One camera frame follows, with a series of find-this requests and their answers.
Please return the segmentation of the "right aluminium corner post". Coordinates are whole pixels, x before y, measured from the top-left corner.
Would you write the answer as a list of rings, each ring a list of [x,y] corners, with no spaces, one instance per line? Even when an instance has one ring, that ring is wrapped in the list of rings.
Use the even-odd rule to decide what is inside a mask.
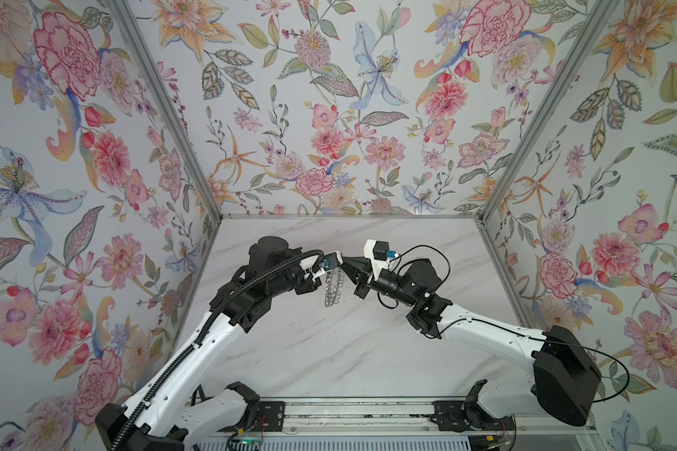
[[[479,224],[483,226],[487,225],[491,217],[499,211],[499,206],[512,187],[516,175],[522,168],[522,165],[524,165],[524,161],[528,158],[528,154],[532,151],[543,129],[545,129],[545,126],[547,126],[552,115],[560,105],[560,101],[569,91],[581,64],[590,54],[592,45],[599,38],[614,9],[616,7],[609,0],[596,1],[592,6],[585,24],[580,28],[577,38],[566,55],[563,68],[559,71],[555,81],[550,85],[541,103],[539,103],[536,116],[528,124],[526,133],[520,139],[519,145],[502,176],[499,178],[492,195],[484,204],[481,212],[476,215],[476,220]]]

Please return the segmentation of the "aluminium corner post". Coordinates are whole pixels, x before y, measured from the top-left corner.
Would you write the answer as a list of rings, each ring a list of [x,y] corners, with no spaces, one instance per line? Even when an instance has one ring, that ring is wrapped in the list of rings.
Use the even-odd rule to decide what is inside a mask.
[[[150,54],[150,49],[143,38],[133,11],[131,11],[126,1],[107,0],[106,3],[117,22],[120,34],[125,39],[129,49],[137,56],[137,66],[146,81],[150,93],[155,99],[155,106],[159,116],[175,140],[178,152],[184,158],[184,163],[187,166],[189,175],[195,182],[204,208],[212,219],[220,224],[222,220],[220,208],[217,206],[214,195],[201,170],[188,133],[184,125],[182,125],[180,115],[172,106],[169,92],[165,87],[156,62]]]
[[[550,85],[541,103],[539,103],[536,116],[528,124],[526,133],[520,139],[519,145],[502,176],[499,178],[492,195],[484,204],[481,212],[476,215],[476,220],[479,224],[483,226],[487,225],[491,217],[499,211],[499,206],[512,187],[516,175],[522,168],[522,165],[524,165],[524,161],[528,158],[528,154],[532,151],[543,129],[545,129],[545,126],[547,126],[552,115],[560,105],[560,101],[569,91],[581,64],[590,54],[592,45],[599,38],[614,9],[616,7],[609,0],[596,1],[592,6],[585,24],[580,28],[577,38],[566,55],[563,68],[559,71],[555,81]]]

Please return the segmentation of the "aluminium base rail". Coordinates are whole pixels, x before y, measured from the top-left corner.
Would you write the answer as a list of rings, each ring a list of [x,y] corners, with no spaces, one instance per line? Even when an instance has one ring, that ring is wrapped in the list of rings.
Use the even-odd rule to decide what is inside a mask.
[[[265,398],[247,432],[216,432],[199,450],[601,450],[592,427],[517,415],[464,427],[459,398]]]

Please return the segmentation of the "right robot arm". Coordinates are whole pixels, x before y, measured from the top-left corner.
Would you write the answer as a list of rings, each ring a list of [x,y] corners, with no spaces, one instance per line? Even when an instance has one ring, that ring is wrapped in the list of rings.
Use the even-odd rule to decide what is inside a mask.
[[[522,370],[512,380],[477,381],[464,399],[472,416],[549,415],[572,427],[587,424],[601,373],[568,329],[510,325],[453,304],[438,294],[442,280],[428,259],[412,263],[404,274],[366,257],[348,257],[340,268],[357,297],[374,291],[407,306],[408,323],[426,338],[470,345]]]

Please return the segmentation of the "left aluminium corner post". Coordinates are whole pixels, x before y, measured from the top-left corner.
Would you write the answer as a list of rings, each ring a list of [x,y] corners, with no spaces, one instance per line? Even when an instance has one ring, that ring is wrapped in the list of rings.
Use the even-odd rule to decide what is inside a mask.
[[[214,195],[201,170],[188,133],[184,125],[182,125],[180,115],[172,106],[169,92],[165,87],[156,62],[150,54],[150,49],[143,38],[133,11],[131,11],[126,1],[107,0],[106,3],[117,22],[120,34],[125,39],[129,49],[137,56],[137,66],[146,81],[150,93],[155,99],[155,106],[159,116],[175,140],[178,152],[184,158],[184,163],[187,166],[189,175],[195,182],[204,208],[212,219],[220,224],[222,220],[220,208],[217,206]]]

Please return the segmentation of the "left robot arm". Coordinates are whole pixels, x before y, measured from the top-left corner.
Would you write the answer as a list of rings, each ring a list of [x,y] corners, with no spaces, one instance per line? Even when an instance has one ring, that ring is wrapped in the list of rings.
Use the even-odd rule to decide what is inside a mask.
[[[291,248],[278,237],[263,237],[248,251],[248,262],[210,302],[201,324],[161,371],[124,404],[106,404],[96,427],[109,450],[189,450],[209,435],[238,436],[257,422],[260,396],[243,383],[188,405],[201,382],[233,341],[248,333],[287,292],[312,293],[321,276],[340,267],[338,253]]]

